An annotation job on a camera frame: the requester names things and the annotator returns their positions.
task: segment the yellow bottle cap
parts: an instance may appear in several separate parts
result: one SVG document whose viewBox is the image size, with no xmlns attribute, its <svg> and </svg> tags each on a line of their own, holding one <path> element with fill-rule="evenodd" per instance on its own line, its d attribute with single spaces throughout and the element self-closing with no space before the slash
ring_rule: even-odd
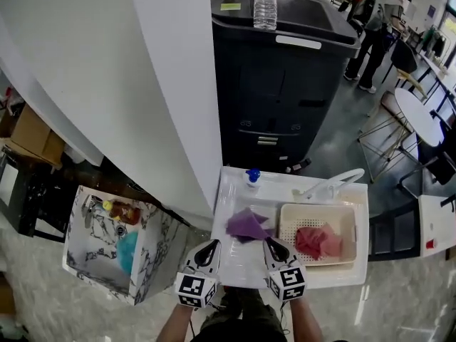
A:
<svg viewBox="0 0 456 342">
<path fill-rule="evenodd" d="M 105 200 L 103 202 L 103 209 L 104 210 L 107 210 L 108 212 L 113 208 L 113 203 L 108 201 L 108 200 Z"/>
</svg>

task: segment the brown cardboard box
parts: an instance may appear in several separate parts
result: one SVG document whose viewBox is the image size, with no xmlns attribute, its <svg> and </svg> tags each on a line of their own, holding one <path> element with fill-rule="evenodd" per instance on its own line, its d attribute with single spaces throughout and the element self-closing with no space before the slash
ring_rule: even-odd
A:
<svg viewBox="0 0 456 342">
<path fill-rule="evenodd" d="M 60 166 L 65 142 L 26 105 L 19 118 L 4 113 L 0 140 L 14 152 Z"/>
<path fill-rule="evenodd" d="M 5 276 L 0 272 L 0 314 L 16 315 L 13 289 L 9 286 Z"/>
</svg>

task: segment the soap dispenser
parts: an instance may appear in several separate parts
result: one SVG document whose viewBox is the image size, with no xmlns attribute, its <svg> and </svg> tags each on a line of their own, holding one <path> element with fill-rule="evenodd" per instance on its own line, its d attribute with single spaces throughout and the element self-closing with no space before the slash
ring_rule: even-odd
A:
<svg viewBox="0 0 456 342">
<path fill-rule="evenodd" d="M 260 177 L 260 171 L 257 168 L 252 168 L 251 170 L 247 170 L 244 173 L 244 181 L 247 185 L 247 189 L 252 192 L 258 191 L 258 188 L 260 187 L 259 184 L 259 177 Z"/>
</svg>

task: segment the blue bottle cap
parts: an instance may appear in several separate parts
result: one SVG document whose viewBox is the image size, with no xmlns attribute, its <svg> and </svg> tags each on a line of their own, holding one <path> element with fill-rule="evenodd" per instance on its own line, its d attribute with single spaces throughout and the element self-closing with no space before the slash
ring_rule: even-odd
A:
<svg viewBox="0 0 456 342">
<path fill-rule="evenodd" d="M 257 182 L 260 176 L 260 171 L 257 168 L 252 168 L 251 170 L 247 170 L 245 172 L 249 176 L 249 181 L 250 182 Z"/>
</svg>

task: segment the tile floor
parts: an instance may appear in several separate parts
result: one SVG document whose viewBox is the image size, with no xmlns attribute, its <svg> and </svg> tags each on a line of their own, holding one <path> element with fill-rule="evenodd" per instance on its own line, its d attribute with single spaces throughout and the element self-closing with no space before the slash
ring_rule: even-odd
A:
<svg viewBox="0 0 456 342">
<path fill-rule="evenodd" d="M 388 58 L 378 69 L 374 85 L 380 83 L 390 64 Z M 421 68 L 415 77 L 422 72 Z M 356 167 L 366 167 L 359 144 L 358 129 L 366 113 L 386 88 L 395 83 L 394 73 L 369 95 L 342 80 L 336 99 L 309 153 L 312 165 L 302 175 L 331 177 Z M 423 85 L 433 84 L 429 76 Z M 435 107 L 442 98 L 438 90 L 429 102 Z M 370 213 L 379 214 L 408 201 L 395 189 L 398 179 L 413 167 L 404 159 L 374 185 L 370 185 Z M 368 183 L 368 176 L 363 178 Z M 414 186 L 420 178 L 411 180 Z M 442 187 L 424 176 L 425 194 L 449 196 L 456 180 Z M 188 247 L 195 244 L 192 235 Z M 154 341 L 173 306 L 175 297 L 166 290 L 140 304 L 128 306 L 112 300 L 61 268 L 62 245 L 43 239 L 0 231 L 0 247 L 6 254 L 7 277 L 14 287 L 19 320 L 31 331 L 33 341 Z M 370 263 L 364 285 L 308 291 L 307 298 L 321 324 L 326 341 L 444 341 L 455 317 L 456 261 L 443 254 L 427 259 Z M 268 291 L 265 302 L 276 309 L 278 303 Z M 192 320 L 195 330 L 212 311 L 200 310 Z M 289 309 L 285 319 L 291 323 Z M 190 330 L 187 340 L 191 339 Z"/>
</svg>

